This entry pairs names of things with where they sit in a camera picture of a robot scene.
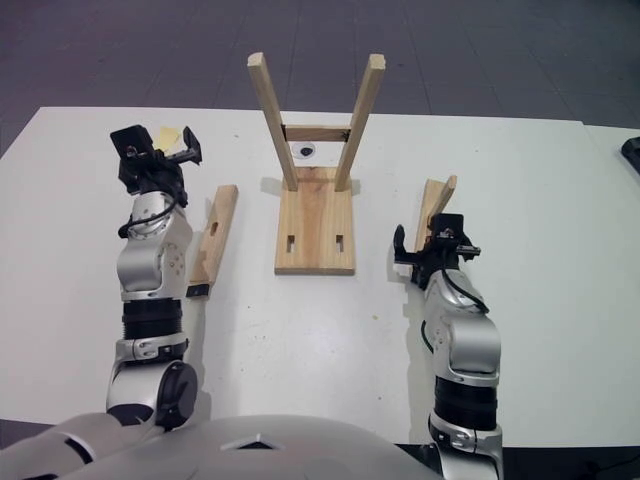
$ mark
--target black cable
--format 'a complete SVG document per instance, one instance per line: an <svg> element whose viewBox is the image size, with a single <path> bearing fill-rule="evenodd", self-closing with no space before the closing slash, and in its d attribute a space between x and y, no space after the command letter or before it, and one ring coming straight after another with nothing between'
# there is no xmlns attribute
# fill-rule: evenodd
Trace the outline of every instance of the black cable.
<svg viewBox="0 0 640 480"><path fill-rule="evenodd" d="M618 468L621 467L623 465L628 465L630 463L635 462L636 460L640 459L640 453L636 454L635 456L631 457L628 460L623 460L622 462L618 462L618 463L614 463L613 465L609 465L608 467L604 467L604 468L599 468L595 474L598 475L600 472L606 472L607 470L611 470L613 468Z"/></svg>
<svg viewBox="0 0 640 480"><path fill-rule="evenodd" d="M473 303L475 303L476 307L478 307L482 311L482 313L489 313L489 308L485 305L485 303L482 300L480 300L475 295L470 294L463 288L459 287L453 282L453 280L451 280L451 278L449 278L449 274L447 273L447 251L446 250L442 251L442 268L440 269L440 271L442 272L442 276L444 277L445 281L451 286L451 288L453 288L454 290L457 290L458 293L461 293L462 295L467 297L469 300L471 300Z"/></svg>
<svg viewBox="0 0 640 480"><path fill-rule="evenodd" d="M427 326L427 321L423 320L422 321L422 325L420 325L420 335L422 335L422 341L424 342L424 344L427 346L427 348L429 349L429 351L431 353L433 353L433 347L431 346L431 344L429 343L429 340L427 340L427 335L424 333L424 327Z"/></svg>
<svg viewBox="0 0 640 480"><path fill-rule="evenodd" d="M171 203L169 204L169 206L167 208L165 208L163 211L161 211L160 213L156 213L155 215L151 215L148 218L141 218L139 220L132 221L131 220L132 217L129 217L129 221L127 223L125 223L124 225L122 225L118 229L118 236L120 238L127 238L129 229L131 227L135 227L136 225L142 225L143 223L154 222L154 221L158 220L159 218L164 217L165 215L170 213L174 208L176 208L176 206L178 205L178 195L176 194L175 189L170 188L169 185L165 185L165 187L167 188L167 190L171 190L172 200L171 200Z"/></svg>

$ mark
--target yellow sticky note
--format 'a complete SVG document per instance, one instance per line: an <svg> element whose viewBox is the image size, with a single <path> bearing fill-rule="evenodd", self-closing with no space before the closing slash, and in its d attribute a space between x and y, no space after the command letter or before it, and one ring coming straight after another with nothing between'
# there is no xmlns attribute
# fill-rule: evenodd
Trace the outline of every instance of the yellow sticky note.
<svg viewBox="0 0 640 480"><path fill-rule="evenodd" d="M153 148L167 152L180 138L180 130L177 128L160 127L160 133L153 140Z"/></svg>

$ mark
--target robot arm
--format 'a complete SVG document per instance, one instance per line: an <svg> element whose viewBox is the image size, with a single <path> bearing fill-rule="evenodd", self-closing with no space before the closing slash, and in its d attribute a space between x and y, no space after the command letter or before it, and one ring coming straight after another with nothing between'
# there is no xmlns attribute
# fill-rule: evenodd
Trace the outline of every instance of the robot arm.
<svg viewBox="0 0 640 480"><path fill-rule="evenodd" d="M124 338L116 343L107 413L120 423L149 422L164 430L193 413L195 370L182 361L185 255L192 230L183 208L187 194L180 163L202 161L200 144L184 130L188 150L165 157L137 125L111 134L120 155L120 180L138 193L119 230L127 245L118 258Z"/></svg>
<svg viewBox="0 0 640 480"><path fill-rule="evenodd" d="M394 237L396 263L413 265L412 282L425 290L421 329L436 375L428 463L447 480L502 479L500 337L482 296L458 267L459 256L470 260L480 249L464 234L462 215L439 214L432 222L433 236L420 252L404 249L402 226Z"/></svg>
<svg viewBox="0 0 640 480"><path fill-rule="evenodd" d="M188 128L188 149L169 157L154 150L141 126L111 139L119 178L139 195L118 232L127 239L117 267L124 338L116 342L107 411L74 417L3 450L3 479L58 478L176 428L193 412L197 378L182 361L188 339L180 306L192 230L179 164L200 163L200 145Z"/></svg>

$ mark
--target wooden plank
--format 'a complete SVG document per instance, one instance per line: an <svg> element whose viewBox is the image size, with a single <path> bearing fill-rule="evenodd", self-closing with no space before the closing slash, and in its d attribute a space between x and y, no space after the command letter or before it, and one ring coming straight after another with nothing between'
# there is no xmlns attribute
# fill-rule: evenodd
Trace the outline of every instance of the wooden plank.
<svg viewBox="0 0 640 480"><path fill-rule="evenodd" d="M353 166L364 128L367 125L367 119L373 108L373 103L376 100L384 70L384 55L380 55L379 53L369 55L369 62L364 71L356 106L351 116L351 134L349 135L349 141L345 143L342 148L342 154L340 155L340 163L338 164L338 172L336 174L336 191L338 192L347 188L349 172Z"/></svg>
<svg viewBox="0 0 640 480"><path fill-rule="evenodd" d="M288 190L295 191L298 189L295 166L293 164L289 144L285 140L284 133L282 132L280 106L278 105L276 92L273 89L273 83L271 83L271 76L269 75L267 60L264 57L264 54L262 52L257 52L249 55L247 67L249 68L249 75L251 75L253 87L255 88L258 101L262 107L264 118L267 121L269 133L271 133L271 138L273 139L273 145L275 146L276 153L278 154L278 160L280 161L280 167L282 167L285 184Z"/></svg>
<svg viewBox="0 0 640 480"><path fill-rule="evenodd" d="M451 175L445 182L427 179L422 196L422 206L420 207L420 223L416 234L415 251L422 250L427 242L427 237L431 235L429 223L431 217L441 213L447 202L456 189L458 177Z"/></svg>
<svg viewBox="0 0 640 480"><path fill-rule="evenodd" d="M346 142L349 125L285 125L288 142Z"/></svg>
<svg viewBox="0 0 640 480"><path fill-rule="evenodd" d="M335 168L296 170L298 191L280 199L275 273L353 275L351 184L336 192Z"/></svg>
<svg viewBox="0 0 640 480"><path fill-rule="evenodd" d="M218 277L231 219L238 200L236 185L218 187L187 288L187 297L209 296Z"/></svg>

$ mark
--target white table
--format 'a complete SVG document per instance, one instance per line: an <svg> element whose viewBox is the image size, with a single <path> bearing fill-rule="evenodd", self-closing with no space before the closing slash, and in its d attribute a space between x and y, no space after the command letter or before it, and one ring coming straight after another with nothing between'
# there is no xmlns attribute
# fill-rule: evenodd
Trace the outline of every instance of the white table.
<svg viewBox="0 0 640 480"><path fill-rule="evenodd" d="M505 446L640 444L638 181L581 123L496 118L372 116L352 171L356 275L276 277L281 172L260 112L41 109L0 161L0 418L104 408L121 334L116 230L132 202L109 133L135 123L189 125L200 139L203 164L184 168L194 230L217 185L240 189L191 356L204 368L200 415L309 414L425 440L421 294L390 245L400 222L412 243L425 179L455 173L447 211L483 249L463 268L502 335ZM319 144L302 163L335 165L339 148ZM184 310L193 330L199 307Z"/></svg>

